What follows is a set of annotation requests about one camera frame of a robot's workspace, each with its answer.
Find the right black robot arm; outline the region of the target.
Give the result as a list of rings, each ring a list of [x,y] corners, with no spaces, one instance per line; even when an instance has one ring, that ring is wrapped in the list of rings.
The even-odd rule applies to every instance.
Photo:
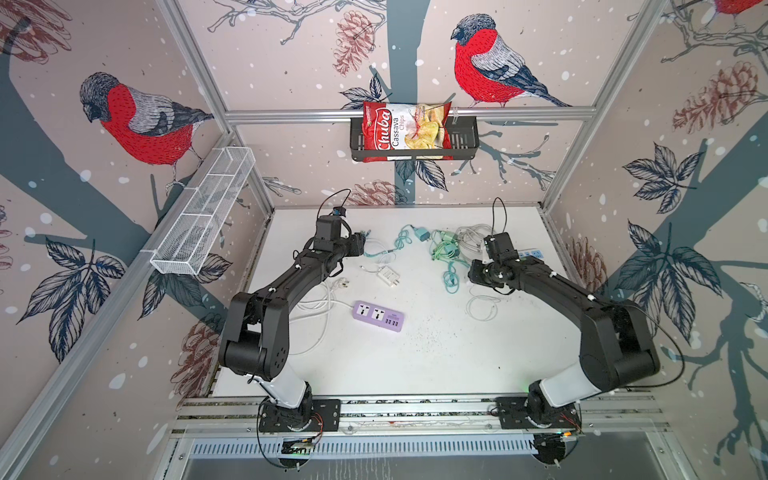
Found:
[[[526,409],[533,424],[547,426],[578,401],[660,371],[648,321],[636,303],[590,293],[542,260],[520,256],[506,232],[486,236],[483,245],[489,261],[471,263],[471,283],[503,295],[516,291],[532,295],[571,321],[581,334],[575,363],[529,385]]]

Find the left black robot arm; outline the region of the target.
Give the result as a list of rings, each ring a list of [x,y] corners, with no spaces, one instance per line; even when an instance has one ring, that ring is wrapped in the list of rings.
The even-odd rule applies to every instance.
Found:
[[[364,253],[365,235],[354,232],[345,215],[335,207],[319,216],[290,268],[254,293],[236,294],[219,339],[218,363],[256,380],[274,411],[296,428],[310,421],[313,406],[309,383],[288,365],[290,313],[310,290],[342,272],[345,258]]]

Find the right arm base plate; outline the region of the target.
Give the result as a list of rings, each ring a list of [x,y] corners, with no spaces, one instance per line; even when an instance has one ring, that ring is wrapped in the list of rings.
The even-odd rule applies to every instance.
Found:
[[[497,397],[488,413],[505,430],[559,429],[580,431],[582,421],[575,403],[552,407],[544,400],[528,397]]]

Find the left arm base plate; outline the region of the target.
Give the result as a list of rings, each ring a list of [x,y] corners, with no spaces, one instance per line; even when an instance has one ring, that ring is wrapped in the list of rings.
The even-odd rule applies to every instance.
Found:
[[[259,433],[336,432],[341,416],[339,399],[313,399],[296,409],[279,407],[267,400],[258,413]]]

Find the purple power socket strip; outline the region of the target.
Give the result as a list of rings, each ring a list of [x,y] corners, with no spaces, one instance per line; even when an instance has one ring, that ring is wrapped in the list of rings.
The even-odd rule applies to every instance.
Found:
[[[405,320],[402,312],[361,301],[354,303],[352,316],[358,321],[392,332],[400,332]]]

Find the white charger adapter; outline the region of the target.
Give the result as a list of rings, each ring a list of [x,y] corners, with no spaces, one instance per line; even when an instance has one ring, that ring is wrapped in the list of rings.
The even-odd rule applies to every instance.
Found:
[[[390,287],[396,287],[400,284],[401,275],[389,266],[381,267],[376,275]]]

